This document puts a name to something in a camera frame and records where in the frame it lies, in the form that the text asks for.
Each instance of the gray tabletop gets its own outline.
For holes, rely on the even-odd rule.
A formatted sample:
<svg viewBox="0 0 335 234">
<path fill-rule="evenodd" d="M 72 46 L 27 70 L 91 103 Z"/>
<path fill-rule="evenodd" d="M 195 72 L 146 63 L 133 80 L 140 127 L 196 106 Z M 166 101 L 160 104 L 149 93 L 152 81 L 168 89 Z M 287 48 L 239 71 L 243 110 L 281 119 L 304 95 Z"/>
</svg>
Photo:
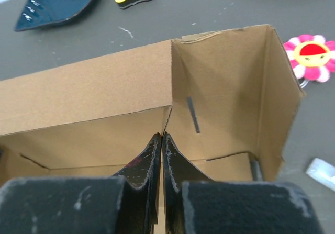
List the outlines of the gray tabletop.
<svg viewBox="0 0 335 234">
<path fill-rule="evenodd" d="M 120 10 L 99 0 L 80 22 L 14 33 L 25 0 L 0 4 L 0 80 L 183 35 L 271 24 L 283 41 L 300 34 L 335 40 L 335 0 L 153 0 Z M 326 233 L 335 229 L 335 193 L 304 171 L 314 157 L 335 164 L 335 76 L 310 83 L 284 150 L 278 179 L 310 196 Z"/>
</svg>

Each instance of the leaf-shaped dish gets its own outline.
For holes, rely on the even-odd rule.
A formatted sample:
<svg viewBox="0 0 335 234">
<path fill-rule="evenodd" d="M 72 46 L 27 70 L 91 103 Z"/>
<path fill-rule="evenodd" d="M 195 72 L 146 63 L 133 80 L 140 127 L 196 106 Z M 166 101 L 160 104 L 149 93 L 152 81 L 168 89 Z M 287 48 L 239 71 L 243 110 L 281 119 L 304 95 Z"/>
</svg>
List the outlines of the leaf-shaped dish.
<svg viewBox="0 0 335 234">
<path fill-rule="evenodd" d="M 86 10 L 91 2 L 92 0 L 27 0 L 14 30 L 63 25 Z"/>
</svg>

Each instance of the flower keychain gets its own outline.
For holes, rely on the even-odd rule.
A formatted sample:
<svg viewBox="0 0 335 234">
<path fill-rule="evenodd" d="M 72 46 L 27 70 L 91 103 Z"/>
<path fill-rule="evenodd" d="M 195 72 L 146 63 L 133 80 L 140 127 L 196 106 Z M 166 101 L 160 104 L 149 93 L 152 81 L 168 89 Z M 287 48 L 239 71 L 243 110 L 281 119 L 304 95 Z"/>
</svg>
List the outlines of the flower keychain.
<svg viewBox="0 0 335 234">
<path fill-rule="evenodd" d="M 284 43 L 293 72 L 300 84 L 309 81 L 326 82 L 335 72 L 335 41 L 326 41 L 322 35 L 304 34 Z"/>
</svg>

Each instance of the yellow smiley face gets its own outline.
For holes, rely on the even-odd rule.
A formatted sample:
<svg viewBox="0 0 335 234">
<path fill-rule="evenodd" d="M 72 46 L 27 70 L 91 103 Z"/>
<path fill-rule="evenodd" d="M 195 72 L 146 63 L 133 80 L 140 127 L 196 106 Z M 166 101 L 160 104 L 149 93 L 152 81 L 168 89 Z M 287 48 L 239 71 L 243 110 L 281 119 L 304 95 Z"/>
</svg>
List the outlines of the yellow smiley face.
<svg viewBox="0 0 335 234">
<path fill-rule="evenodd" d="M 317 54 L 304 53 L 305 49 L 316 48 Z M 299 44 L 294 50 L 294 58 L 300 65 L 309 68 L 318 68 L 324 66 L 331 58 L 330 50 L 327 46 L 314 41 Z"/>
</svg>

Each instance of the open cardboard box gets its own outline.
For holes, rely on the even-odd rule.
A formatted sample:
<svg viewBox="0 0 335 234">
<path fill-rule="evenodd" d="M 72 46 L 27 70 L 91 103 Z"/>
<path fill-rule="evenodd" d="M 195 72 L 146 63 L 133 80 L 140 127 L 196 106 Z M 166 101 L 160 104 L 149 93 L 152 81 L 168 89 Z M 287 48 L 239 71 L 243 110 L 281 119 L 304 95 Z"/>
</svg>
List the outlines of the open cardboard box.
<svg viewBox="0 0 335 234">
<path fill-rule="evenodd" d="M 269 25 L 1 81 L 0 184 L 19 176 L 110 176 L 165 130 L 215 180 L 252 180 L 250 158 L 274 180 L 303 96 Z M 163 223 L 160 214 L 158 233 Z"/>
</svg>

